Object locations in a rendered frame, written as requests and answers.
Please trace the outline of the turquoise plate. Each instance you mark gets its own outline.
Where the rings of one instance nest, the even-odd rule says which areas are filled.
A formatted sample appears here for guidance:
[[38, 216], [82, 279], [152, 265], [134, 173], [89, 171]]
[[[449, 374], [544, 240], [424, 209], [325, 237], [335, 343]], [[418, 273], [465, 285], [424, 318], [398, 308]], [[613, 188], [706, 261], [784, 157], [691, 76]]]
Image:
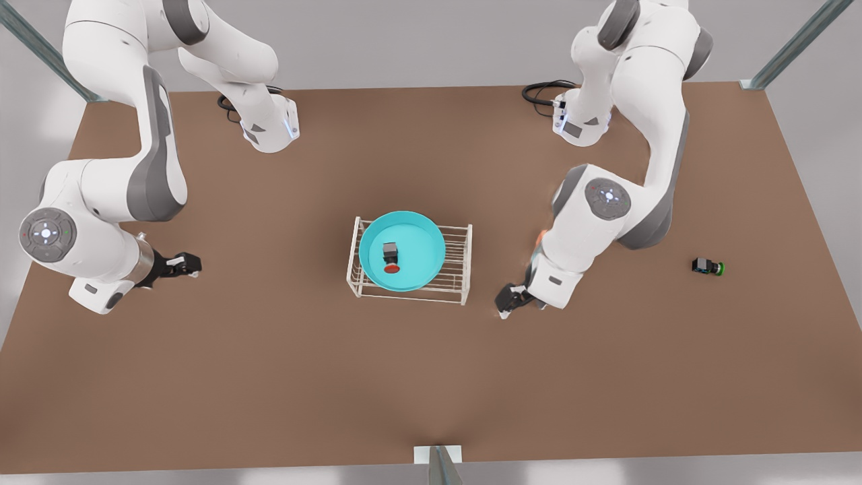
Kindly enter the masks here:
[[[400, 271], [384, 271], [383, 245], [395, 242]], [[442, 268], [446, 245], [439, 227], [421, 213], [390, 212], [364, 229], [358, 257], [364, 273], [380, 288], [410, 292], [428, 285]]]

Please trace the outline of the silver frame post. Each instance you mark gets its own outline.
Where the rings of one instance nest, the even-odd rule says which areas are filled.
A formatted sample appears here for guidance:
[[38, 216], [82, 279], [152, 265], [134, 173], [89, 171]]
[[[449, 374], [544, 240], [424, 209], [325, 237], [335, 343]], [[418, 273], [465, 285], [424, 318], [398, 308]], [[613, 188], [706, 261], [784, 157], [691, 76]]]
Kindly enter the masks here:
[[61, 53], [30, 23], [28, 22], [8, 0], [0, 0], [0, 24], [9, 31], [12, 36], [30, 49], [59, 79], [63, 80], [74, 92], [81, 96], [86, 102], [107, 102], [107, 98], [90, 91], [73, 76], [65, 65]]
[[462, 463], [461, 445], [416, 446], [413, 463], [428, 466], [428, 485], [464, 485], [456, 468]]
[[827, 27], [855, 0], [825, 0], [825, 3], [800, 27], [782, 49], [751, 79], [739, 80], [743, 91], [764, 91]]

